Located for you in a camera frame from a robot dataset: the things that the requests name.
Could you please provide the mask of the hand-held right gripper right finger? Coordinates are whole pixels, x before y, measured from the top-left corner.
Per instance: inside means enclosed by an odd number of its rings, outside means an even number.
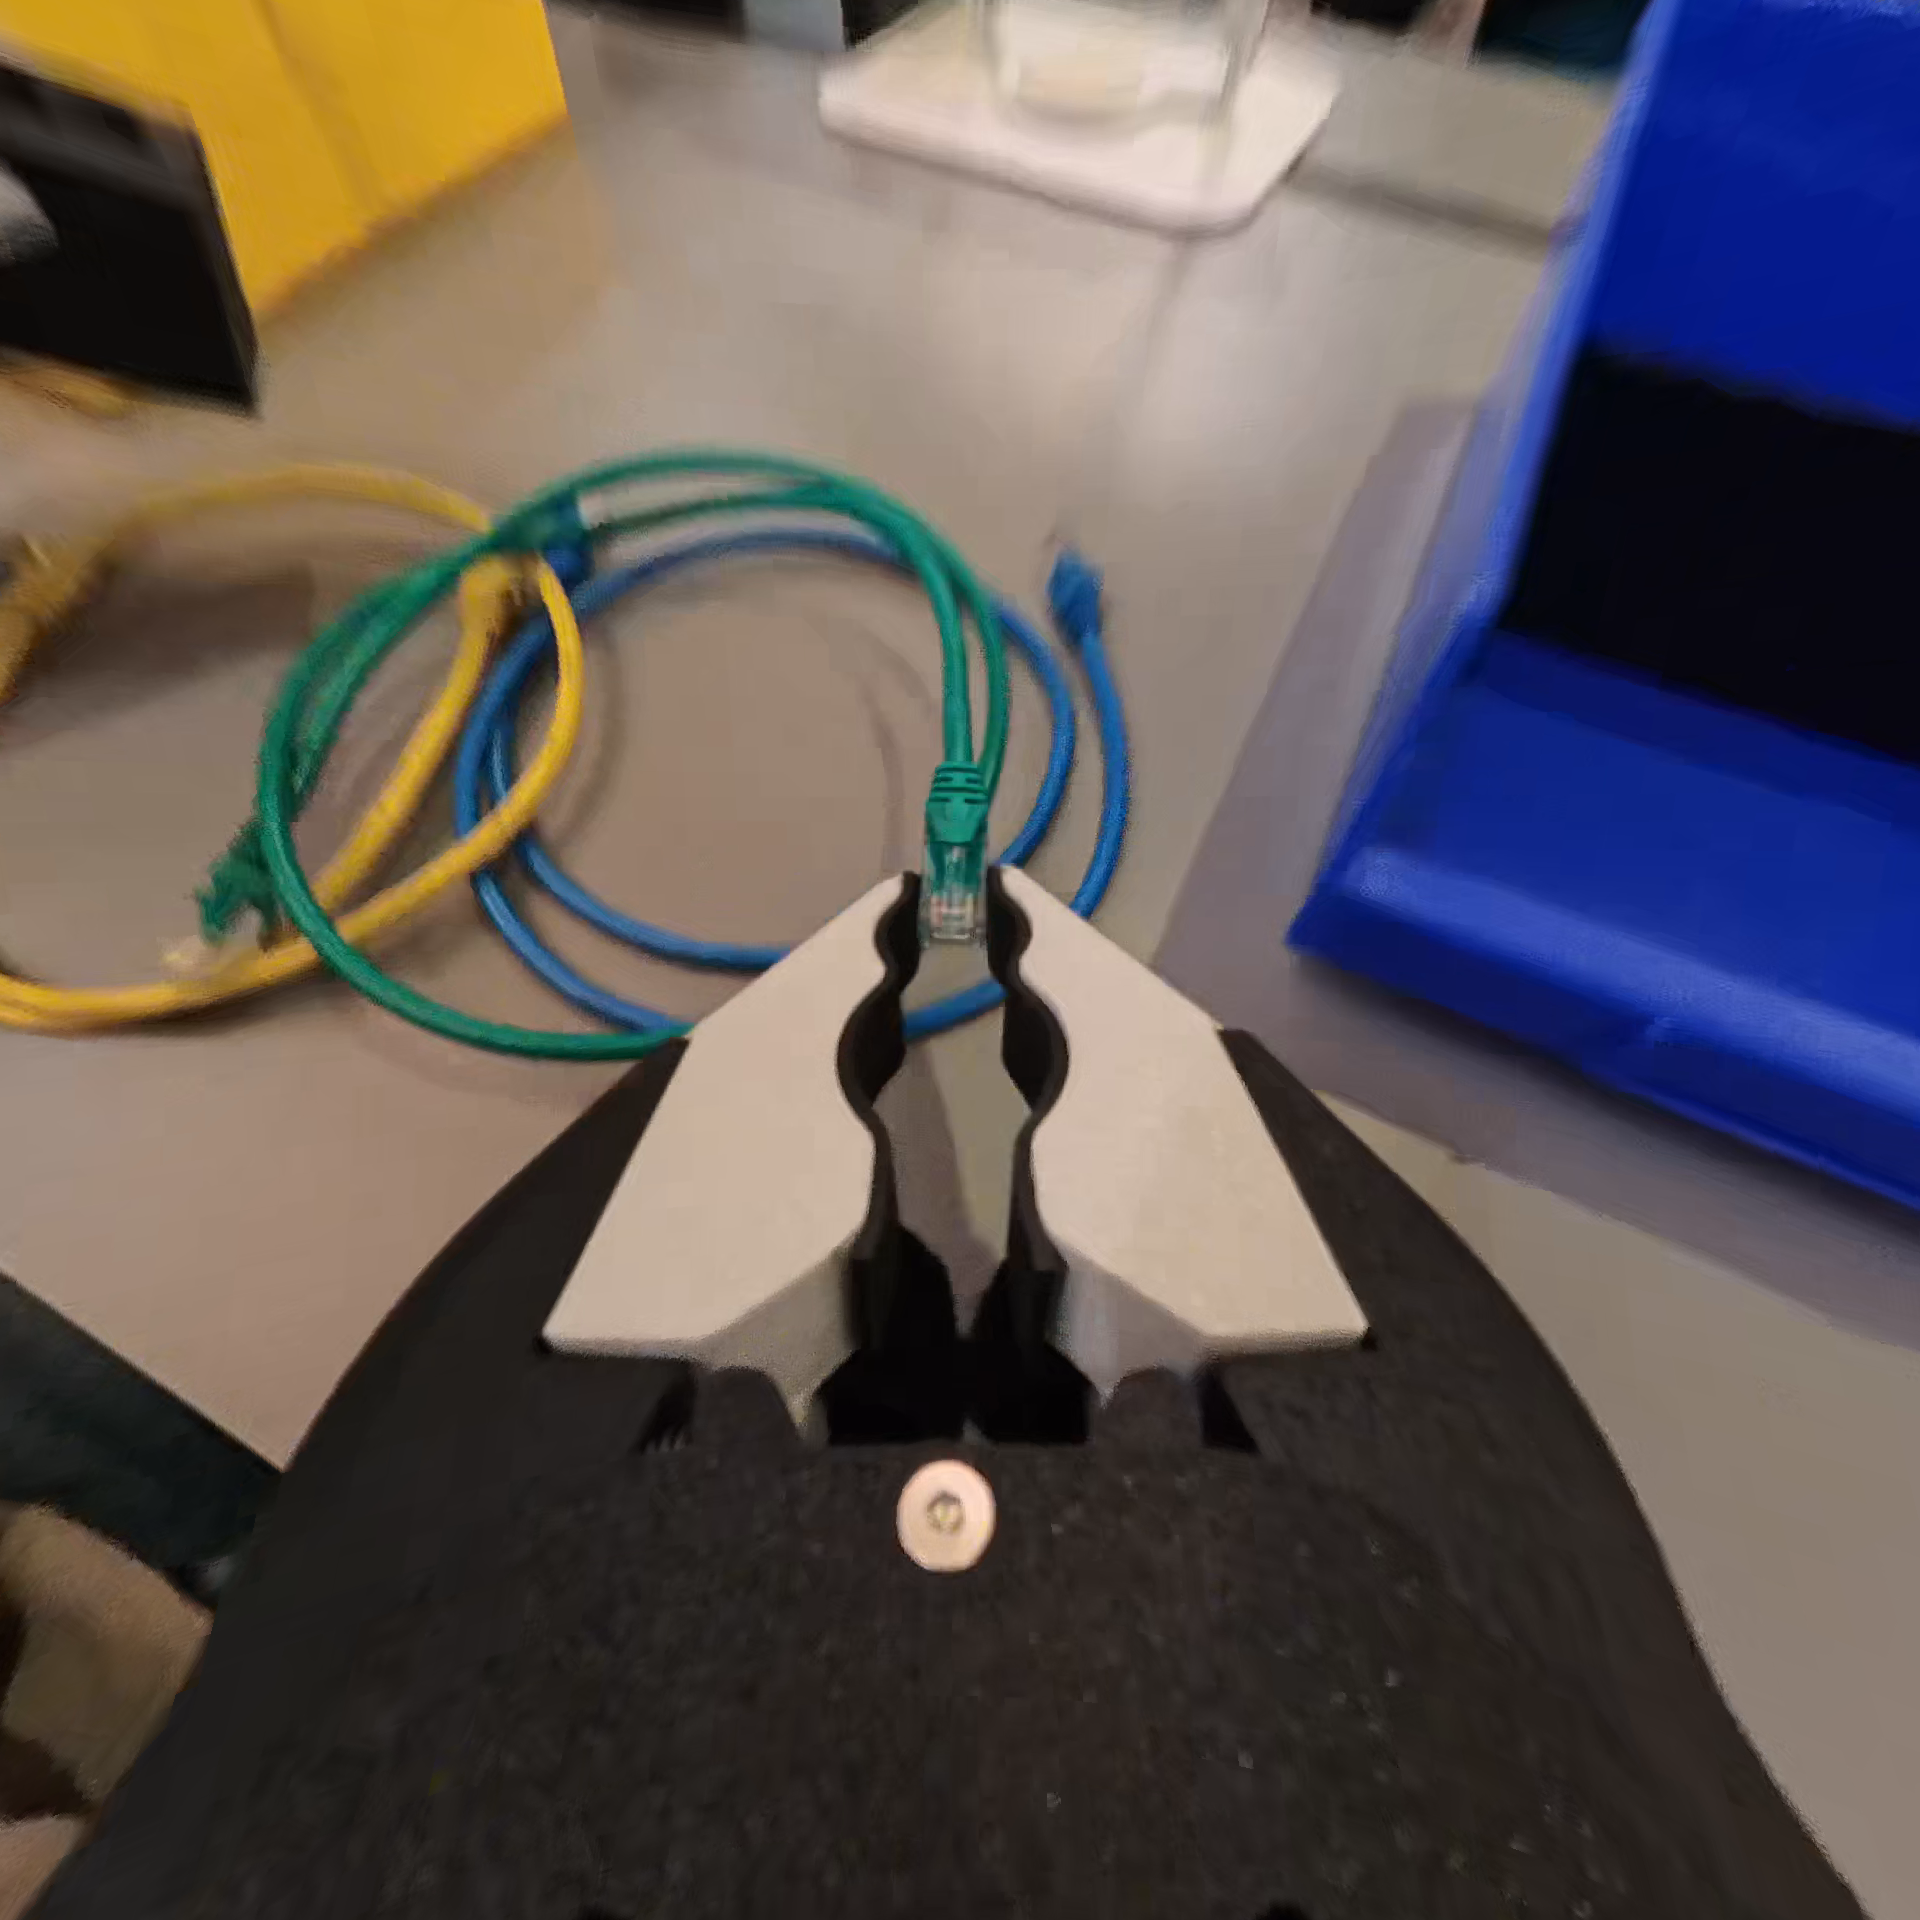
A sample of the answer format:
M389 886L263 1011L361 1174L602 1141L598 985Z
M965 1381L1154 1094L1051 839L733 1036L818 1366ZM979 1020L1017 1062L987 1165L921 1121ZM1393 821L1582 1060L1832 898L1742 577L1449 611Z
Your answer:
M1364 1346L1367 1309L1257 1101L1261 1046L1024 872L994 868L987 908L1023 1117L968 1336L973 1426L1076 1443L1132 1377Z

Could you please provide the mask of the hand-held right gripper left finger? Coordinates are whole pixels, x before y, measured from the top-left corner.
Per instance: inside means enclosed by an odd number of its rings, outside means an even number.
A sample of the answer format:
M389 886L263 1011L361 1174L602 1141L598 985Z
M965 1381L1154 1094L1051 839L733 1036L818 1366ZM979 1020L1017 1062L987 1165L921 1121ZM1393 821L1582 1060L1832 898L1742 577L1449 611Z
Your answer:
M838 1443L962 1431L949 1270L878 1111L907 1058L921 878L873 886L684 1042L542 1327L771 1380Z

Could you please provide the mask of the blue plastic bin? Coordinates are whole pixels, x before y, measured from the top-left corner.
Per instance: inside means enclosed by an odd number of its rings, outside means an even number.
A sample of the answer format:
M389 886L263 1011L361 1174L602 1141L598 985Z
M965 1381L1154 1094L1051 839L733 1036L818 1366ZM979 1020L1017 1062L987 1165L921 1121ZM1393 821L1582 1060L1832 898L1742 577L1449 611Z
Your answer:
M1651 3L1291 948L1916 1206L1918 758L1502 628L1586 350L1918 436L1916 3Z

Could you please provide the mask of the black ethernet switch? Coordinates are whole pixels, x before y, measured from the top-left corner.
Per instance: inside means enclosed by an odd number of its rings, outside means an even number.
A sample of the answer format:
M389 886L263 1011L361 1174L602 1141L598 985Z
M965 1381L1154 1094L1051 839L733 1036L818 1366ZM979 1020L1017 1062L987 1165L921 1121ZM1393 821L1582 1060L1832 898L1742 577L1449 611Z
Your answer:
M5 357L253 414L259 330L183 114L5 49L3 173Z

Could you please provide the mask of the yellow plastic bin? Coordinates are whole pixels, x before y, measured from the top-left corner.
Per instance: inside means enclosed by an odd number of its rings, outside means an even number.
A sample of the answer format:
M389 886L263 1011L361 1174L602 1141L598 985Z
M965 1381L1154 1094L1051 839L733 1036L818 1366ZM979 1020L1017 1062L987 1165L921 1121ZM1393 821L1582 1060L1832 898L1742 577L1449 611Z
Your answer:
M567 124L541 2L7 2L3 40L197 131L260 320Z

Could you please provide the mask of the person's blue jeans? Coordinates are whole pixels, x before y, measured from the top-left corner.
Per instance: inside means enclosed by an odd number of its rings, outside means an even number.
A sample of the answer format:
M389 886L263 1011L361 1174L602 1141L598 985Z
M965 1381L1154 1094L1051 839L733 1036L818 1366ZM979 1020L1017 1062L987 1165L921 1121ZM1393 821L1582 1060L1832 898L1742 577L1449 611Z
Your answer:
M3 1279L3 1500L88 1526L215 1607L280 1472L29 1287Z

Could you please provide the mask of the person's beige jacket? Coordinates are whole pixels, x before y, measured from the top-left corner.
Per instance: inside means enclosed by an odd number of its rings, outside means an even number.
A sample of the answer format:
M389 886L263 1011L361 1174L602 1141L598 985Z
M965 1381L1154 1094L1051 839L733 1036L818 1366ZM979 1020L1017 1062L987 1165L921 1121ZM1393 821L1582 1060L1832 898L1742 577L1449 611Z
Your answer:
M199 1667L213 1611L45 1504L3 1515L5 1916L88 1838Z

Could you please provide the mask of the black bin divider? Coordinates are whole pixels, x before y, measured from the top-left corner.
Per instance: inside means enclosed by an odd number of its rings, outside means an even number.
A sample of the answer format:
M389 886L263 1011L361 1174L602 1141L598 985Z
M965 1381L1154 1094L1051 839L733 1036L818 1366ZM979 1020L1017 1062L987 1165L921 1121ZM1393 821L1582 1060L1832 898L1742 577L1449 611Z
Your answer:
M1916 427L1586 348L1501 628L1916 763Z

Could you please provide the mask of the wooden stand white base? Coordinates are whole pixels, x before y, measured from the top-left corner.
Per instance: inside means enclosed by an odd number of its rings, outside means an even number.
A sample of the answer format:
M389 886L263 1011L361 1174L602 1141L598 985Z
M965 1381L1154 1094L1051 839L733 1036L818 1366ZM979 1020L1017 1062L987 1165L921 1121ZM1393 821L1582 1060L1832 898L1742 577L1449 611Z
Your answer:
M921 3L818 81L860 147L1175 238L1247 227L1324 131L1332 53L1278 3Z

